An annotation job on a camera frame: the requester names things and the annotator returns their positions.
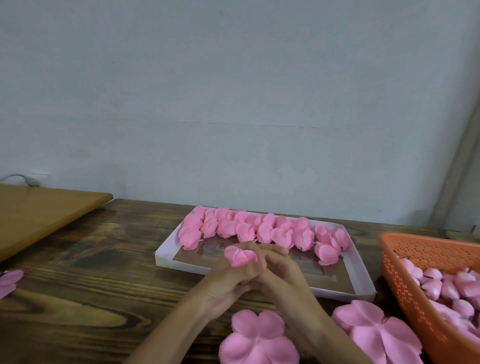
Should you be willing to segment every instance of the person's left hand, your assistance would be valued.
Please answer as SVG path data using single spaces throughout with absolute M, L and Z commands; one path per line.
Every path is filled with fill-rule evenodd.
M 221 316 L 245 292 L 252 290 L 252 279 L 265 272 L 267 262 L 265 250 L 273 250 L 281 255 L 288 255 L 288 249 L 274 244 L 256 244 L 245 242 L 235 244 L 243 250 L 252 250 L 258 261 L 239 268 L 232 268 L 222 256 L 216 266 L 193 287 L 182 301 L 194 302 L 205 315 L 207 322 Z

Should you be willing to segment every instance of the plastic basket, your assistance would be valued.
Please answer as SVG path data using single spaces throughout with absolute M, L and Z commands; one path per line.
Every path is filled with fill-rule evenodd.
M 480 267 L 480 245 L 392 232 L 383 233 L 379 242 L 384 251 L 383 275 L 431 360 L 436 364 L 479 364 L 480 344 L 440 317 L 399 257 L 422 269 L 434 267 L 455 274 L 465 267 Z

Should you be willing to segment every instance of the cardboard tray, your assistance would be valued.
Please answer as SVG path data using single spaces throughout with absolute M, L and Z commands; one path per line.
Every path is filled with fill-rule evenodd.
M 309 220 L 309 222 L 311 227 L 322 223 L 330 230 L 342 229 L 348 235 L 343 225 L 317 220 Z M 180 228 L 181 224 L 156 250 L 155 263 L 157 266 L 205 275 L 215 261 L 223 255 L 223 250 L 227 246 L 238 243 L 236 237 L 222 239 L 215 236 L 201 241 L 197 249 L 185 251 L 179 244 Z M 299 264 L 313 294 L 317 297 L 344 302 L 352 300 L 372 302 L 375 298 L 376 291 L 373 282 L 352 241 L 349 250 L 343 252 L 338 263 L 331 266 L 319 265 L 313 249 L 302 252 L 297 248 L 292 248 L 290 257 Z

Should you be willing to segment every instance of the basket rim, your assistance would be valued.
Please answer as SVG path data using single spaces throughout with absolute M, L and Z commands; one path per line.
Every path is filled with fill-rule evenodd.
M 405 266 L 400 262 L 400 258 L 394 253 L 393 249 L 386 243 L 385 240 L 388 240 L 389 238 L 415 238 L 415 239 L 422 239 L 424 241 L 438 241 L 438 242 L 443 242 L 443 243 L 448 243 L 448 244 L 454 244 L 456 246 L 458 245 L 463 245 L 463 246 L 475 246 L 478 249 L 480 249 L 480 244 L 474 244 L 474 243 L 466 243 L 466 242 L 459 242 L 456 240 L 450 240 L 450 239 L 442 239 L 442 238 L 434 238 L 434 237 L 428 237 L 428 236 L 423 236 L 423 235 L 415 235 L 415 234 L 407 234 L 407 233 L 402 233 L 402 232 L 383 232 L 380 234 L 380 237 L 378 239 L 379 244 L 381 248 L 383 249 L 384 253 L 389 256 L 389 258 L 392 259 L 394 264 L 396 265 L 396 269 L 400 269 L 402 273 L 402 280 L 404 281 L 405 284 L 407 284 L 408 289 L 414 289 L 417 290 L 417 292 L 421 292 L 421 297 L 420 301 L 424 304 L 427 305 L 428 310 L 430 313 L 433 313 L 433 316 L 436 318 L 437 321 L 441 322 L 441 327 L 447 331 L 450 335 L 454 336 L 457 340 L 462 342 L 465 346 L 467 346 L 471 351 L 478 353 L 480 355 L 480 344 L 477 344 L 473 342 L 472 340 L 467 339 L 465 336 L 460 334 L 459 331 L 455 330 L 452 325 L 447 323 L 438 313 L 437 310 L 435 310 L 434 306 L 430 303 L 430 300 L 427 298 L 427 296 L 423 293 L 421 288 L 415 284 L 413 279 L 405 279 L 405 277 L 409 277 L 410 274 L 408 273 L 407 269 Z

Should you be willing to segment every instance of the person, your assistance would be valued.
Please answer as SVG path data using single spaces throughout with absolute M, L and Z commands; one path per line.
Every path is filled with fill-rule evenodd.
M 253 289 L 270 298 L 287 327 L 322 364 L 371 363 L 318 304 L 288 249 L 246 242 L 258 261 L 231 268 L 224 257 L 192 288 L 124 364 L 180 363 L 200 331 Z

